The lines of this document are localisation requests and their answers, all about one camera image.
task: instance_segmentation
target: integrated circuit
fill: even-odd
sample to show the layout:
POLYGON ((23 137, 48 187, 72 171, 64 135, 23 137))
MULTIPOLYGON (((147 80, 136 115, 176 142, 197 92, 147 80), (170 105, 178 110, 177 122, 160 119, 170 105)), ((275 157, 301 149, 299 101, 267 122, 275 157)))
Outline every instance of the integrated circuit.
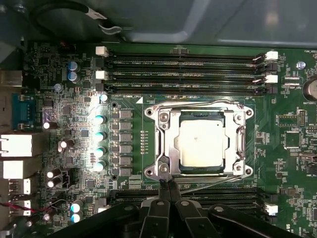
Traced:
POLYGON ((63 115, 70 115, 71 114, 71 107, 65 106, 62 108, 63 115))

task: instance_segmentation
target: chip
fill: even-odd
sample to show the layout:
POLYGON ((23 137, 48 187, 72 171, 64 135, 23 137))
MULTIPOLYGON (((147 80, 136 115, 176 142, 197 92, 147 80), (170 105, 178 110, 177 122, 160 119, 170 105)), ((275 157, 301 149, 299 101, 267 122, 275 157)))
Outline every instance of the chip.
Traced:
POLYGON ((122 142, 129 142, 132 140, 132 134, 130 133, 123 133, 120 134, 120 141, 122 142))
POLYGON ((120 111, 120 118, 122 119, 131 119, 132 111, 131 110, 122 110, 120 111))
POLYGON ((40 59, 41 65, 48 65, 49 64, 49 58, 47 57, 42 57, 40 59))
POLYGON ((120 147, 119 146, 112 146, 111 151, 112 152, 120 152, 120 147))
POLYGON ((119 118, 120 115, 119 115, 119 113, 112 113, 112 114, 111 114, 111 117, 112 117, 112 118, 119 118))
POLYGON ((53 107, 53 101, 50 99, 44 100, 44 107, 52 108, 53 107))
POLYGON ((120 174, 120 170, 118 170, 118 169, 112 169, 112 174, 113 174, 113 175, 118 175, 118 174, 120 174))
POLYGON ((63 113, 63 115, 70 115, 71 108, 70 107, 63 107, 62 113, 63 113))
POLYGON ((103 92, 105 90, 105 86, 103 83, 96 83, 96 91, 103 92))
POLYGON ((132 123, 130 122, 122 122, 120 123, 120 130, 131 130, 132 123))
POLYGON ((113 159, 112 159, 112 162, 113 162, 114 164, 119 163, 119 158, 113 158, 113 159))
POLYGON ((88 130, 82 130, 81 131, 81 137, 89 137, 89 131, 88 130))
POLYGON ((131 145, 120 145, 120 153, 131 153, 132 146, 131 145))
POLYGON ((85 203, 86 204, 91 204, 93 202, 94 202, 94 200, 93 200, 92 196, 85 197, 85 203))
POLYGON ((67 165, 72 165, 73 164, 73 157, 66 157, 65 163, 67 165))
POLYGON ((120 169, 120 176, 131 176, 131 169, 120 169))
POLYGON ((94 188, 95 181, 94 180, 87 180, 87 188, 94 188))
POLYGON ((89 81, 84 81, 83 82, 83 88, 90 88, 91 87, 91 84, 89 81))
POLYGON ((83 68, 90 68, 90 60, 85 60, 82 62, 81 66, 83 68))
POLYGON ((131 163, 132 163, 131 157, 128 157, 128 156, 121 156, 120 157, 120 165, 129 166, 129 165, 131 165, 131 163))
POLYGON ((119 124, 112 124, 112 125, 111 125, 111 129, 112 129, 112 130, 119 130, 119 129, 120 129, 120 126, 119 126, 119 124))
POLYGON ((111 140, 112 141, 119 141, 120 140, 120 136, 119 135, 113 135, 113 136, 111 136, 111 140))

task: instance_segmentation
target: black capacitor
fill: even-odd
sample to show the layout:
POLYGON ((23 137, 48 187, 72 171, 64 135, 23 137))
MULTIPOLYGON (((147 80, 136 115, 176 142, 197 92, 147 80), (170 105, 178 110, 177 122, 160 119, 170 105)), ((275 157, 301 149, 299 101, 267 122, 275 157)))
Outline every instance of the black capacitor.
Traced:
POLYGON ((52 180, 48 181, 48 187, 55 187, 61 182, 61 178, 56 176, 52 180))
POLYGON ((56 176, 58 176, 58 175, 60 175, 60 174, 61 174, 61 170, 58 169, 58 168, 56 168, 56 169, 53 169, 53 170, 47 172, 46 176, 47 176, 49 179, 52 179, 52 178, 54 178, 54 177, 56 177, 56 176))
POLYGON ((69 147, 73 147, 75 145, 74 140, 64 140, 60 143, 61 148, 65 149, 65 148, 69 148, 69 147))
POLYGON ((57 129, 58 124, 55 121, 48 121, 43 124, 44 129, 57 129))

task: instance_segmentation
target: blue capacitor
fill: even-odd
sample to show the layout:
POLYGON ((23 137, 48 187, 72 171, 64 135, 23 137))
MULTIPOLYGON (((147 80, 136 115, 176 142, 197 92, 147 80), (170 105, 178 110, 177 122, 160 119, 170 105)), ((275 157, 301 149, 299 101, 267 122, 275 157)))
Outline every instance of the blue capacitor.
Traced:
POLYGON ((78 71, 79 70, 78 63, 76 63, 75 61, 68 62, 67 67, 70 71, 78 71))
POLYGON ((77 73, 71 71, 68 73, 67 78, 69 81, 73 82, 73 83, 77 83, 79 81, 79 76, 77 75, 77 73))

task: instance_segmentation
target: capacitor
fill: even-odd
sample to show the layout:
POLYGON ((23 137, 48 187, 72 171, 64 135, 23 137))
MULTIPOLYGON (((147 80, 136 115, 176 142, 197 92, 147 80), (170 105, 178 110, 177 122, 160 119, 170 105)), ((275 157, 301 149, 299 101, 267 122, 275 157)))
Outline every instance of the capacitor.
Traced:
POLYGON ((94 136, 94 140, 96 142, 101 142, 101 141, 103 141, 106 138, 107 138, 107 134, 105 132, 103 132, 103 131, 97 132, 95 134, 95 136, 94 136))
POLYGON ((57 209, 55 208, 49 208, 49 211, 47 211, 44 215, 43 215, 43 220, 48 222, 49 220, 52 219, 52 217, 57 213, 57 209))
POLYGON ((83 202, 81 200, 75 200, 71 206, 70 206, 70 210, 73 213, 77 213, 80 211, 81 207, 83 206, 83 202))
POLYGON ((317 101, 317 75, 311 77, 304 83, 303 95, 308 101, 317 101))
POLYGON ((60 174, 61 174, 61 170, 58 169, 58 168, 56 168, 56 169, 53 169, 53 170, 47 172, 46 176, 47 176, 49 179, 52 179, 52 178, 54 178, 54 177, 56 177, 56 176, 58 176, 58 175, 60 175, 60 174))
POLYGON ((75 142, 71 139, 64 140, 60 143, 61 148, 65 149, 67 147, 73 147, 75 145, 75 142))
POLYGON ((71 81, 73 83, 78 83, 80 81, 79 75, 73 71, 68 73, 67 78, 69 81, 71 81))
POLYGON ((74 71, 74 72, 78 72, 80 70, 78 63, 76 63, 75 61, 68 62, 67 68, 70 71, 74 71))
POLYGON ((61 91, 63 91, 63 86, 60 83, 57 83, 54 85, 54 90, 56 92, 61 92, 61 91))
POLYGON ((95 116, 94 118, 94 124, 96 125, 101 125, 104 124, 106 122, 106 118, 104 116, 98 115, 95 116))
POLYGON ((73 223, 77 223, 77 222, 81 221, 82 219, 83 219, 83 212, 82 211, 79 211, 78 213, 75 213, 75 214, 71 215, 71 217, 70 217, 70 220, 73 223))
POLYGON ((106 163, 103 160, 99 160, 97 163, 94 164, 94 171, 101 172, 106 167, 106 163))
POLYGON ((48 121, 43 124, 44 129, 57 129, 58 124, 55 121, 48 121))
POLYGON ((48 187, 55 187, 61 182, 61 178, 56 176, 52 180, 48 181, 48 187))
POLYGON ((98 147, 95 151, 94 151, 94 154, 95 154, 95 157, 96 158, 100 158, 102 156, 104 156, 106 153, 106 148, 104 147, 98 147))
POLYGON ((101 94, 99 99, 101 102, 105 103, 108 101, 108 96, 106 94, 101 94))

